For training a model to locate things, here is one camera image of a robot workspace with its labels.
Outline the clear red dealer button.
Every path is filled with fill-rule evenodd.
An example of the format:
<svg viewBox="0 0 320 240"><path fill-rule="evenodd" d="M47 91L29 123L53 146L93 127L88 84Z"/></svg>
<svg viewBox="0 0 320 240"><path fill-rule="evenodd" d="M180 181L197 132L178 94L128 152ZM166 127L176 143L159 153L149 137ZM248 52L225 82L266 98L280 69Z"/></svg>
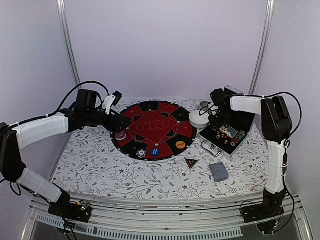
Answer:
<svg viewBox="0 0 320 240"><path fill-rule="evenodd" d="M116 133L114 136L117 141L123 141L126 139L127 133L124 130L122 130L122 131Z"/></svg>

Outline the blue ten poker chip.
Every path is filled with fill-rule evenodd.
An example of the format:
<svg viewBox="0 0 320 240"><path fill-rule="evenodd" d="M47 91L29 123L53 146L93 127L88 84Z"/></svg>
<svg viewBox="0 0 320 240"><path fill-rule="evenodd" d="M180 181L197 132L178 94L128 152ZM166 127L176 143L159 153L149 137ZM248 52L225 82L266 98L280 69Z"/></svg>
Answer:
<svg viewBox="0 0 320 240"><path fill-rule="evenodd" d="M136 156L139 158L139 159L144 159L146 157L146 154L147 154L147 151L144 150L144 149L140 149L136 152Z"/></svg>

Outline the blue small blind button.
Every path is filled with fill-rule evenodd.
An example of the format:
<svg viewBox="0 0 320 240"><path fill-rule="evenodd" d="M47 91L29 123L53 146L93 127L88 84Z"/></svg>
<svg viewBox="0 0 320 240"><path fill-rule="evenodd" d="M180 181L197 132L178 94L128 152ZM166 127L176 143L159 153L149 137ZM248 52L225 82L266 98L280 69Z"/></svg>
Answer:
<svg viewBox="0 0 320 240"><path fill-rule="evenodd" d="M149 154L151 157L158 157L161 154L161 150L159 148L152 148Z"/></svg>

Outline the orange big blind button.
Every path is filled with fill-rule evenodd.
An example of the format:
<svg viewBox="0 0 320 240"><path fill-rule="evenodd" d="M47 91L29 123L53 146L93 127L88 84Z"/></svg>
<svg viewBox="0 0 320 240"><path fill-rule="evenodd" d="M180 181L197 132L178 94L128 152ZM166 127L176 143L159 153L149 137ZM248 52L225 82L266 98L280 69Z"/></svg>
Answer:
<svg viewBox="0 0 320 240"><path fill-rule="evenodd" d="M175 143L175 146L176 146L176 148L177 149L180 149L180 150L182 150L182 149L184 149L184 148L186 148L186 143L184 142L184 141L177 141L176 143Z"/></svg>

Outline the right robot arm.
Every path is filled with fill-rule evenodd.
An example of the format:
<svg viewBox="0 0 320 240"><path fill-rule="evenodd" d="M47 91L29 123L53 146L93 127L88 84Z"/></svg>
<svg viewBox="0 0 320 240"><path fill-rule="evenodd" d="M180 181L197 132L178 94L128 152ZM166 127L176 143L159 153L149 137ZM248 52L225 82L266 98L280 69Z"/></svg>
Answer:
<svg viewBox="0 0 320 240"><path fill-rule="evenodd" d="M278 210L278 204L286 195L285 173L288 167L287 148L293 128L289 110L282 96L253 96L226 94L223 89L215 89L210 94L218 113L210 116L210 125L219 129L231 121L234 112L259 115L261 128L269 152L268 179L263 190L263 203L258 213L269 218Z"/></svg>

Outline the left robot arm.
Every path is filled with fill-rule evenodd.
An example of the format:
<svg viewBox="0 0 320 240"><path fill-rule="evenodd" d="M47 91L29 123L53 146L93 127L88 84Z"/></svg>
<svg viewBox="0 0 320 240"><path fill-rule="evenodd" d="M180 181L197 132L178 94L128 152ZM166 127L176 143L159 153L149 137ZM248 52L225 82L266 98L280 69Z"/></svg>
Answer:
<svg viewBox="0 0 320 240"><path fill-rule="evenodd" d="M84 127L102 126L109 132L119 133L131 124L130 120L112 110L122 98L120 92L109 94L100 106L96 105L98 97L98 92L82 89L69 108L26 122L12 125L3 122L0 125L0 172L3 178L55 203L55 209L63 217L70 217L74 213L74 205L63 198L62 189L23 163L21 150L52 136L82 130Z"/></svg>

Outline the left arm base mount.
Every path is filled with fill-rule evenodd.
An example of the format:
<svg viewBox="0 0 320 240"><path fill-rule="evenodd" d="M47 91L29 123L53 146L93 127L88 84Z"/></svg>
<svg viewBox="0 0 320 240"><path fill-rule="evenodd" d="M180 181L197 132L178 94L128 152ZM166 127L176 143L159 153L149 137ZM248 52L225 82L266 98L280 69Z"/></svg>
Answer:
<svg viewBox="0 0 320 240"><path fill-rule="evenodd" d="M70 195L63 191L57 202L50 203L48 213L67 220L88 223L92 208L91 203L86 200L72 203Z"/></svg>

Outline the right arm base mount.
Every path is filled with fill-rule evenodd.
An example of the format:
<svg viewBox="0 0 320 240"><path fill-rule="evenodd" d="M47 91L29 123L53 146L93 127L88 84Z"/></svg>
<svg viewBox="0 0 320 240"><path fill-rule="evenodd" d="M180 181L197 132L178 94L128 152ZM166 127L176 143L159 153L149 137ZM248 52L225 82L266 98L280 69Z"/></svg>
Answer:
<svg viewBox="0 0 320 240"><path fill-rule="evenodd" d="M282 225L281 220L284 218L283 200L288 194L292 200L292 211L288 220ZM268 221L259 223L257 225L258 231L263 235L272 235L283 228L285 228L291 221L295 210L295 200L293 195L285 188L280 193L272 194L267 190L263 191L262 203L256 204L252 201L244 201L240 207L239 212L243 217L245 223L266 220L273 217L279 217L279 220Z"/></svg>

